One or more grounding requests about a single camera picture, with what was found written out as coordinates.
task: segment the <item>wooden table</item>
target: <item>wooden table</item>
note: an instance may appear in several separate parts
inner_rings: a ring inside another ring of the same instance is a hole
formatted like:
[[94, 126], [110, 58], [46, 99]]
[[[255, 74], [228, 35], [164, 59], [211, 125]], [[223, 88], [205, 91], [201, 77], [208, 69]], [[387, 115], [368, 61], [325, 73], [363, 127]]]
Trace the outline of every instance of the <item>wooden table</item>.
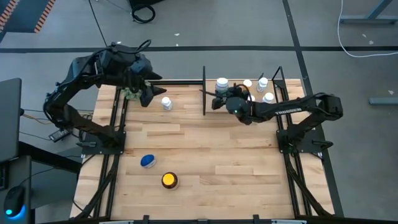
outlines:
[[[208, 90], [214, 89], [212, 82], [208, 81]], [[304, 96], [300, 80], [286, 83], [290, 98]], [[150, 215], [151, 220], [252, 219], [254, 214], [260, 218], [294, 217], [275, 119], [246, 126], [221, 110], [209, 113], [211, 109], [206, 108], [203, 116], [202, 86], [161, 87], [167, 93], [156, 96], [148, 108], [129, 102], [126, 149], [119, 163], [112, 220], [142, 220], [143, 215]], [[273, 92], [272, 82], [267, 91]], [[109, 124], [114, 94], [114, 86], [101, 87], [94, 122]], [[172, 111], [163, 110], [163, 96], [172, 100]], [[306, 116], [296, 113], [292, 118], [298, 123]], [[150, 169], [140, 166], [146, 154], [157, 159]], [[98, 187], [102, 160], [103, 156], [97, 155], [81, 169], [75, 202], [82, 207]], [[301, 154], [301, 160], [308, 189], [333, 213], [321, 160], [311, 154]], [[176, 190], [161, 184], [162, 175], [169, 171], [180, 179]], [[296, 189], [304, 214], [301, 193]], [[102, 215], [107, 195], [105, 192]], [[71, 216], [79, 212], [73, 206]]]

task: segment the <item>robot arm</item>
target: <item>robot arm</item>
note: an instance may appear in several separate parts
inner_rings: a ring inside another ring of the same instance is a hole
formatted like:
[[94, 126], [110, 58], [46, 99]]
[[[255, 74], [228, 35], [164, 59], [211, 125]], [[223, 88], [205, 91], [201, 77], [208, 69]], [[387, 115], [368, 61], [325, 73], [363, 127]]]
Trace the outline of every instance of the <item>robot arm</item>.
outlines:
[[[289, 144], [295, 144], [301, 141], [306, 132], [322, 122], [335, 121], [343, 116], [341, 101], [334, 95], [317, 93], [315, 95], [280, 103], [260, 103], [247, 100], [250, 94], [248, 90], [242, 90], [240, 86], [242, 85], [234, 85], [230, 87], [227, 92], [222, 94], [207, 93], [216, 97], [213, 99], [212, 108], [217, 110], [225, 105], [228, 113], [234, 114], [240, 122], [246, 125], [252, 122], [265, 122], [277, 115], [301, 111], [311, 112], [311, 115], [302, 122], [293, 124], [287, 128], [285, 142]], [[314, 105], [313, 102], [316, 100], [320, 102]]]
[[114, 127], [100, 126], [82, 118], [68, 102], [80, 90], [86, 90], [93, 85], [99, 88], [104, 84], [128, 87], [133, 93], [141, 94], [141, 106], [148, 106], [154, 96], [166, 92], [165, 89], [146, 82], [162, 79], [152, 71], [149, 60], [139, 53], [149, 44], [150, 40], [147, 40], [135, 51], [130, 47], [112, 44], [90, 56], [74, 59], [66, 79], [56, 83], [56, 89], [47, 94], [43, 105], [46, 117], [58, 128], [77, 128], [98, 136], [103, 142], [117, 143]]

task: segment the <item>blue lid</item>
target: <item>blue lid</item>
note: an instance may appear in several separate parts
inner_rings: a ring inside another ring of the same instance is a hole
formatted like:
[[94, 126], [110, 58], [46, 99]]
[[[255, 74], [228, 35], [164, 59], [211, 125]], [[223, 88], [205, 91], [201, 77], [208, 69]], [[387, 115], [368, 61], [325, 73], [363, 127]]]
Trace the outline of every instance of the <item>blue lid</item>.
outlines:
[[146, 155], [141, 159], [141, 166], [148, 166], [151, 162], [155, 160], [155, 156], [152, 154]]

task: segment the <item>gray floor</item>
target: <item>gray floor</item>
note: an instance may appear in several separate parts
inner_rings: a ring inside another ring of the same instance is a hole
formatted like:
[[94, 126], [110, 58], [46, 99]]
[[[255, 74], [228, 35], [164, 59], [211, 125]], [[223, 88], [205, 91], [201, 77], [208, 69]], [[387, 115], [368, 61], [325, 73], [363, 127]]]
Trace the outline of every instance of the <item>gray floor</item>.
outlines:
[[[111, 0], [128, 8], [126, 0]], [[344, 14], [365, 14], [377, 0], [345, 1]], [[338, 46], [336, 25], [340, 1], [289, 0], [301, 46]], [[151, 24], [136, 24], [128, 13], [104, 0], [93, 1], [98, 22], [107, 42], [139, 45], [152, 39], [153, 46], [270, 45], [292, 46], [282, 1], [277, 0], [166, 0], [154, 6]], [[398, 16], [398, 1], [385, 11]], [[345, 45], [398, 45], [398, 25], [342, 26]], [[103, 47], [104, 43], [86, 0], [57, 0], [39, 34], [7, 33], [0, 48]], [[353, 52], [373, 54], [385, 52]], [[66, 77], [71, 60], [84, 53], [0, 54], [0, 80], [22, 78], [22, 107], [40, 110], [45, 93]], [[217, 51], [148, 52], [154, 69], [164, 78], [200, 78], [206, 65], [211, 78], [271, 77], [281, 65], [289, 78], [301, 78], [295, 52]], [[346, 217], [398, 220], [398, 107], [369, 106], [370, 96], [398, 94], [398, 55], [351, 58], [344, 52], [304, 52], [314, 93], [333, 93], [343, 102], [344, 117], [323, 125], [333, 170]], [[95, 88], [79, 93], [72, 105], [94, 108]], [[21, 131], [46, 133], [53, 125], [40, 125], [22, 118]], [[52, 143], [21, 135], [23, 141], [48, 151], [74, 146], [74, 139]], [[42, 207], [38, 222], [65, 220], [71, 208], [75, 182], [64, 201]]]

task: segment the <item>white bottle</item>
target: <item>white bottle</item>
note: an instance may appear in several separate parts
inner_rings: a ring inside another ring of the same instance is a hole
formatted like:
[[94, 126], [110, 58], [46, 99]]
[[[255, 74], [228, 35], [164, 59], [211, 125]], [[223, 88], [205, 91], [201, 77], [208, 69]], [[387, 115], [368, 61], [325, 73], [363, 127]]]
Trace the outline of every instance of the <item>white bottle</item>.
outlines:
[[266, 102], [266, 103], [271, 103], [272, 100], [274, 100], [274, 94], [272, 94], [272, 93], [266, 93], [264, 95], [264, 97], [262, 98], [262, 101]]
[[260, 78], [259, 83], [257, 84], [257, 92], [262, 93], [264, 90], [266, 90], [268, 84], [268, 79], [267, 78]]
[[228, 90], [228, 79], [218, 78], [216, 83], [216, 90], [219, 93], [224, 93]]
[[172, 102], [168, 97], [163, 97], [162, 104], [163, 104], [163, 109], [165, 109], [165, 110], [172, 109]]
[[251, 95], [251, 101], [254, 102], [255, 100], [256, 98], [253, 95]]
[[248, 88], [250, 88], [250, 86], [252, 85], [250, 80], [245, 80], [243, 81], [243, 85], [247, 86]]

